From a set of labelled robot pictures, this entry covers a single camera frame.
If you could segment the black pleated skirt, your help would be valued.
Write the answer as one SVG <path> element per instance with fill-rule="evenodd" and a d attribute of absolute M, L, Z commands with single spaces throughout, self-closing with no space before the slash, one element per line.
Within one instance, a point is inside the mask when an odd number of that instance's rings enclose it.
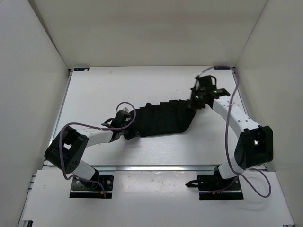
<path fill-rule="evenodd" d="M 140 137 L 184 133 L 196 114 L 189 100 L 170 100 L 157 105 L 147 103 L 130 112 L 135 118 L 130 127 L 138 130 Z"/>

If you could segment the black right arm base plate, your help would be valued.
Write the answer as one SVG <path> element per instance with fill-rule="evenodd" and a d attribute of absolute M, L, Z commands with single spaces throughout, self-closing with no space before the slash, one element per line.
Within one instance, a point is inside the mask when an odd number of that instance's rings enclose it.
<path fill-rule="evenodd" d="M 214 175 L 198 175 L 197 179 L 185 184 L 188 188 L 197 188 L 200 201 L 243 200 L 244 196 L 237 177 L 219 180 Z"/>

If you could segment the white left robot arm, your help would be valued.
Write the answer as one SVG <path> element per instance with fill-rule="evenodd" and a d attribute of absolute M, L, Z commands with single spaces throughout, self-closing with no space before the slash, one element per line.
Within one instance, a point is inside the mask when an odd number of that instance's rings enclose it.
<path fill-rule="evenodd" d="M 71 122 L 66 124 L 45 151 L 44 158 L 59 168 L 66 180 L 75 178 L 88 189 L 104 186 L 99 181 L 99 171 L 82 161 L 86 148 L 118 140 L 126 134 L 135 117 L 119 122 L 119 127 L 106 125 L 104 128 Z"/>

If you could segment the blue label sticker left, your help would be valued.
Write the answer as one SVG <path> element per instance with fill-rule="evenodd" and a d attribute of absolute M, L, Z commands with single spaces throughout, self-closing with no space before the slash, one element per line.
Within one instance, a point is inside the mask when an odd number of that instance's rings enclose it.
<path fill-rule="evenodd" d="M 75 67 L 73 71 L 89 71 L 90 67 Z"/>

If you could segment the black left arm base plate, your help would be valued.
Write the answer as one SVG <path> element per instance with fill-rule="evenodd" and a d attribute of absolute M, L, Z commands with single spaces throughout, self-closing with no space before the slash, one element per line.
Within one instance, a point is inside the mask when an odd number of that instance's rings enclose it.
<path fill-rule="evenodd" d="M 85 181 L 72 179 L 70 198 L 87 198 L 87 199 L 111 199 L 113 191 L 114 176 L 100 175 L 99 182 L 104 187 L 104 190 L 96 183 L 88 183 Z"/>

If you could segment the blue label sticker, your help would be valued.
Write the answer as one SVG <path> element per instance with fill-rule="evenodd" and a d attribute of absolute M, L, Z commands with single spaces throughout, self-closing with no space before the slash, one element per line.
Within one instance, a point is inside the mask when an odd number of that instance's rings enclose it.
<path fill-rule="evenodd" d="M 227 66 L 214 66 L 214 70 L 229 70 L 230 68 Z"/>
<path fill-rule="evenodd" d="M 90 67 L 75 67 L 73 71 L 89 71 Z"/>

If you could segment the blue label sticker right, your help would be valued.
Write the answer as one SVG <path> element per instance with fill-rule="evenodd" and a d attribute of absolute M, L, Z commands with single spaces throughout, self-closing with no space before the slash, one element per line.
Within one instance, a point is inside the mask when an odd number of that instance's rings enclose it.
<path fill-rule="evenodd" d="M 230 68 L 227 66 L 214 66 L 214 70 L 229 70 Z"/>

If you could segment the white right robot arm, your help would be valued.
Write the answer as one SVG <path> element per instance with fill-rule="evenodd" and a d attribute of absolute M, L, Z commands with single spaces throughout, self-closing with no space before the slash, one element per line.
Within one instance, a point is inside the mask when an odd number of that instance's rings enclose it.
<path fill-rule="evenodd" d="M 215 86 L 191 88 L 190 107 L 201 109 L 209 105 L 226 121 L 224 143 L 227 161 L 214 169 L 212 177 L 213 186 L 220 190 L 247 169 L 271 162 L 274 155 L 273 130 L 248 117 L 235 105 L 234 95 Z M 233 156 L 229 154 L 229 129 L 238 139 Z"/>

